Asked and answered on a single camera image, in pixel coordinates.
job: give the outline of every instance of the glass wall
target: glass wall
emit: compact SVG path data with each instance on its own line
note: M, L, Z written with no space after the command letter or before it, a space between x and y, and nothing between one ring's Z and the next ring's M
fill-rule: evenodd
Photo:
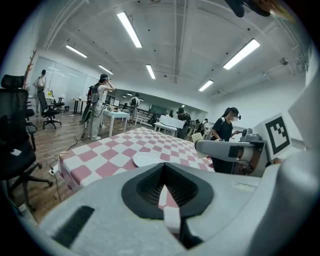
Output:
M91 77L85 73L79 72L75 69L56 63L46 58L39 57L32 74L30 87L30 94L35 93L33 83L41 75L42 70L46 70L46 88L44 93L47 95L48 91L52 91L55 100L61 97L62 102L66 106L73 108L74 104L72 99L87 100L87 93L89 87L98 82L97 78Z

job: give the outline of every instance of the woman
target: woman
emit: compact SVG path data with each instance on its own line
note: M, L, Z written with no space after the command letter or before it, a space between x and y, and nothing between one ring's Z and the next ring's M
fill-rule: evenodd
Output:
M212 138L211 141L219 140L228 142L229 139L236 135L240 134L241 131L236 130L232 132L233 125L232 121L235 122L238 120L239 111L235 107L228 107L222 117L220 117L214 124L212 128ZM211 157L213 168L217 173L230 174L232 171L232 162L220 160L218 158Z
M98 101L92 106L91 116L88 126L88 138L91 140L100 140L101 137L98 136L99 126L101 119L104 116L103 111L103 93L107 91L114 91L115 87L110 82L109 77L106 74L100 76L99 82L95 85L97 86Z

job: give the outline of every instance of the white pants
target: white pants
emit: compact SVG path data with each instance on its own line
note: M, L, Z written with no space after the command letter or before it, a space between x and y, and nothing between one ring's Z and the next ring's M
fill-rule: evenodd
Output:
M88 136L90 136L91 138L96 138L98 136L101 119L104 116L104 113L101 113L101 115L99 116L101 110L102 110L102 106L99 106L97 104L97 106L95 107L95 110L91 112L89 125L88 125Z

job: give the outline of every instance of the security camera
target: security camera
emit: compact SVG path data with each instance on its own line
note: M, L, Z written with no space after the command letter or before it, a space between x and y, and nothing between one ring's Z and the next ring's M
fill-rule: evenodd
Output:
M289 63L289 61L288 61L286 58L281 58L281 59L279 60L279 62L280 62L281 65L284 65L284 66Z

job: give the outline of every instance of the white plate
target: white plate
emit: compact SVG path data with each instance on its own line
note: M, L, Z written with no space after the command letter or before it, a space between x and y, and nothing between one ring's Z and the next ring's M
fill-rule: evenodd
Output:
M134 155L133 161L138 167L149 166L160 163L160 158L148 152L138 152Z

